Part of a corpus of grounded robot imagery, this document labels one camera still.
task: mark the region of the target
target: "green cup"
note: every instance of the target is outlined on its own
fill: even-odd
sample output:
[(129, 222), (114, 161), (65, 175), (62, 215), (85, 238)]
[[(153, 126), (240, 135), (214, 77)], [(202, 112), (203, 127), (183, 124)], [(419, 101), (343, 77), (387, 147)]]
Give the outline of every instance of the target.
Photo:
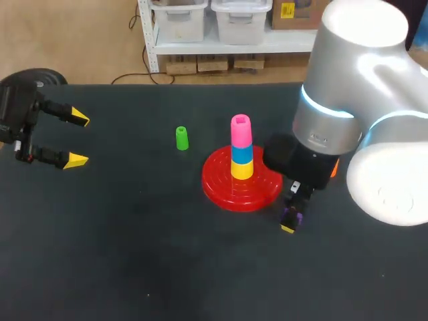
[(189, 139), (187, 138), (187, 129), (184, 126), (179, 126), (175, 130), (175, 139), (177, 141), (178, 150), (189, 149)]

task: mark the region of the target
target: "orange part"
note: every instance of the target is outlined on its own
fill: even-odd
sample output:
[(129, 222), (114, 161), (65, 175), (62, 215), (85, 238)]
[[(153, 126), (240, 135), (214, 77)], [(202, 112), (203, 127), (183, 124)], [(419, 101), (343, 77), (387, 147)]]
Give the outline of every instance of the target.
[(338, 167), (339, 167), (339, 160), (337, 160), (336, 166), (334, 167), (334, 169), (333, 169), (333, 171), (332, 171), (332, 174), (331, 174), (330, 178), (333, 178), (333, 177), (335, 177), (335, 176), (336, 176), (336, 174), (337, 174), (337, 168), (338, 168)]

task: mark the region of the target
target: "blue ring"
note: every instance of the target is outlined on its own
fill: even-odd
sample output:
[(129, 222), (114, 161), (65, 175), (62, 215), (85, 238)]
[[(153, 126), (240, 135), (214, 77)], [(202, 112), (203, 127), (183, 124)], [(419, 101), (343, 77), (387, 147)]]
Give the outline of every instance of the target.
[(253, 160), (253, 145), (245, 148), (237, 148), (232, 146), (232, 160), (240, 165), (248, 164)]

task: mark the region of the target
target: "red base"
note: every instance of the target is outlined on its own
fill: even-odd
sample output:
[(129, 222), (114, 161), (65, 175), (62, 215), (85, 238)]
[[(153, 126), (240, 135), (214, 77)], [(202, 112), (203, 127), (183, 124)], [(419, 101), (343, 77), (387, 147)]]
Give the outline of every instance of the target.
[(230, 173), (231, 147), (216, 150), (202, 170), (202, 187), (208, 198), (222, 209), (235, 212), (257, 211), (275, 201), (281, 193), (282, 176), (263, 164), (263, 149), (253, 147), (254, 174), (241, 181)]

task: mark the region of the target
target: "yellow label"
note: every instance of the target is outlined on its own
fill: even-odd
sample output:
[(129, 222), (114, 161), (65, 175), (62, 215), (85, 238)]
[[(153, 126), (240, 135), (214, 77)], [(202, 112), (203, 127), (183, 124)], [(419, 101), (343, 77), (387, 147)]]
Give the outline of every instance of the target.
[(281, 4), (281, 19), (294, 18), (295, 3), (282, 3)]

